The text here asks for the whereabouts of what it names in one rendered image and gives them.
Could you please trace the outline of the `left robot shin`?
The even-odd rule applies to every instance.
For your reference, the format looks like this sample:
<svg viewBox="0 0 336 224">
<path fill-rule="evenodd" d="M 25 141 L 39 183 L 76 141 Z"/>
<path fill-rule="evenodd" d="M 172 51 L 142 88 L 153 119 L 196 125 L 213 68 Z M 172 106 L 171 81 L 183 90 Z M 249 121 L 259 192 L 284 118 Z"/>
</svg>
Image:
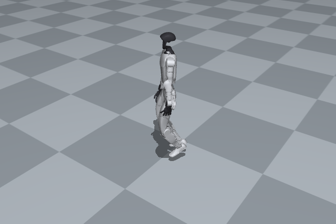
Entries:
<svg viewBox="0 0 336 224">
<path fill-rule="evenodd" d="M 160 134 L 161 135 L 161 134 Z M 164 136 L 163 136 L 164 135 Z M 170 129 L 165 129 L 165 132 L 163 133 L 163 135 L 161 135 L 165 140 L 167 140 L 170 144 L 174 145 L 175 147 L 179 147 L 181 148 L 181 145 L 178 143 L 178 141 L 176 140 L 177 138 L 175 137 L 175 135 L 171 132 Z M 179 149 L 178 148 L 178 149 Z"/>
</svg>

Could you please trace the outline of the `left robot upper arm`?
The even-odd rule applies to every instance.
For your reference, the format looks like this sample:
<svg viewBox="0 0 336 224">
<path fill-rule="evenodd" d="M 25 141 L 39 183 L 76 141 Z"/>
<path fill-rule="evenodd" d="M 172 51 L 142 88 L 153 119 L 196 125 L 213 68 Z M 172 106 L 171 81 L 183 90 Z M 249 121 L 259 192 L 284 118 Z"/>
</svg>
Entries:
<svg viewBox="0 0 336 224">
<path fill-rule="evenodd" d="M 175 60 L 172 57 L 167 57 L 165 65 L 166 65 L 166 76 L 167 76 L 167 79 L 164 80 L 163 84 L 166 81 L 169 81 L 170 84 L 172 85 L 172 82 L 173 82 L 173 71 L 174 71 L 174 67 L 175 67 Z"/>
</svg>

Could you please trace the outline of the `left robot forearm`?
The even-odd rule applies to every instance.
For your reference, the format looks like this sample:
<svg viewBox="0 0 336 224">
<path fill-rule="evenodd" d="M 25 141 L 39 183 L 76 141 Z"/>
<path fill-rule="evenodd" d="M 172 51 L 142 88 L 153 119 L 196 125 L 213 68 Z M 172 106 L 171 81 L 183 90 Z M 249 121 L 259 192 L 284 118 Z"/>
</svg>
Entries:
<svg viewBox="0 0 336 224">
<path fill-rule="evenodd" d="M 173 100 L 172 91 L 173 91 L 173 89 L 172 89 L 172 86 L 171 86 L 170 82 L 166 81 L 164 83 L 164 87 L 165 87 L 165 95 L 166 95 L 165 98 L 166 98 L 166 101 L 167 101 L 167 106 L 172 106 L 172 100 Z"/>
</svg>

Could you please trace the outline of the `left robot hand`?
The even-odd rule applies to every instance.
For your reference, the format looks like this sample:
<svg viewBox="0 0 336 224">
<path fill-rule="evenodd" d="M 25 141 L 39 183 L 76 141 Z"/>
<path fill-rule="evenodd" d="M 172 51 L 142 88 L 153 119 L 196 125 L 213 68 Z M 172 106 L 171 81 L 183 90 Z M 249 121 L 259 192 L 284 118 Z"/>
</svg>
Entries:
<svg viewBox="0 0 336 224">
<path fill-rule="evenodd" d="M 171 112 L 172 112 L 172 109 L 171 109 L 172 106 L 167 106 L 167 101 L 166 101 L 166 104 L 165 104 L 165 108 L 162 112 L 160 113 L 163 113 L 163 116 L 167 116 L 167 115 L 171 115 Z"/>
</svg>

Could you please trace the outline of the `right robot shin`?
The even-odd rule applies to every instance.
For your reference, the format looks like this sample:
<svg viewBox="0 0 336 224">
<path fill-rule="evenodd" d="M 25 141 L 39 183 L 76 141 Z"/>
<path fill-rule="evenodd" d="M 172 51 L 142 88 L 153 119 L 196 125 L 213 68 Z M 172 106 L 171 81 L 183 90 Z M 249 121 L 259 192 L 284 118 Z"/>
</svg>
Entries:
<svg viewBox="0 0 336 224">
<path fill-rule="evenodd" d="M 177 134 L 176 130 L 175 130 L 175 127 L 173 126 L 172 122 L 169 120 L 167 126 L 171 129 L 171 132 L 175 135 L 175 137 L 177 138 L 177 141 L 180 142 L 181 138 L 180 136 Z M 180 140 L 180 141 L 179 141 Z"/>
</svg>

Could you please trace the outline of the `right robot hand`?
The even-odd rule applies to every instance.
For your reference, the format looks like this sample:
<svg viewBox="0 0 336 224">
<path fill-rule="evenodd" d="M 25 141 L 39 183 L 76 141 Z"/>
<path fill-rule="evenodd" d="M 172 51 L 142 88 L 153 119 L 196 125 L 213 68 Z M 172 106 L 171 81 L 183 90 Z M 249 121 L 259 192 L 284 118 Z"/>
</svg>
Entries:
<svg viewBox="0 0 336 224">
<path fill-rule="evenodd" d="M 160 94 L 160 92 L 161 92 L 161 90 L 162 90 L 162 89 L 160 89 L 160 87 L 161 87 L 161 85 L 159 85 L 158 91 L 157 91 L 157 93 L 156 93 L 155 96 L 154 96 L 154 99 L 155 99 L 155 97 L 156 97 L 156 99 L 155 99 L 155 102 L 156 102 L 156 103 L 157 103 L 157 98 L 158 98 L 158 96 L 159 96 L 159 94 Z"/>
</svg>

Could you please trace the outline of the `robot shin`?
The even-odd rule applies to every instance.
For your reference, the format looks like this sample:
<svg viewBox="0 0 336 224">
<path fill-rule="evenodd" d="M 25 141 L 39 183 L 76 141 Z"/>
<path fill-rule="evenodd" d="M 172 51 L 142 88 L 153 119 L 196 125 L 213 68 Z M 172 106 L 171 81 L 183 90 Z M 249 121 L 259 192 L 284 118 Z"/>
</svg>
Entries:
<svg viewBox="0 0 336 224">
<path fill-rule="evenodd" d="M 175 130 L 175 127 L 173 126 L 172 122 L 169 120 L 167 126 L 171 129 L 171 132 L 175 135 L 175 137 L 177 138 L 177 141 L 180 142 L 181 138 L 180 136 L 177 134 L 176 130 Z M 180 141 L 179 141 L 180 140 Z"/>
<path fill-rule="evenodd" d="M 160 134 L 161 135 L 161 134 Z M 164 135 L 164 136 L 163 136 Z M 178 143 L 178 141 L 176 140 L 177 138 L 175 137 L 175 135 L 171 132 L 170 129 L 165 129 L 165 132 L 163 133 L 163 135 L 161 135 L 165 140 L 167 140 L 170 144 L 174 145 L 175 147 L 179 147 L 181 148 L 181 145 Z M 178 149 L 179 149 L 178 148 Z"/>
</svg>

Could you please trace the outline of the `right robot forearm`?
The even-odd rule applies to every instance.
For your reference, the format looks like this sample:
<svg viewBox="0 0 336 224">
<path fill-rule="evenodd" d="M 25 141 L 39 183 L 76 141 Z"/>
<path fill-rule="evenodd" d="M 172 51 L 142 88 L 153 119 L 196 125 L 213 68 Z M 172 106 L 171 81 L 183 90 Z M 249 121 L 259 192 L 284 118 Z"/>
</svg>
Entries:
<svg viewBox="0 0 336 224">
<path fill-rule="evenodd" d="M 161 77 L 160 85 L 161 85 L 160 89 L 164 89 L 164 84 L 162 82 L 162 77 Z"/>
</svg>

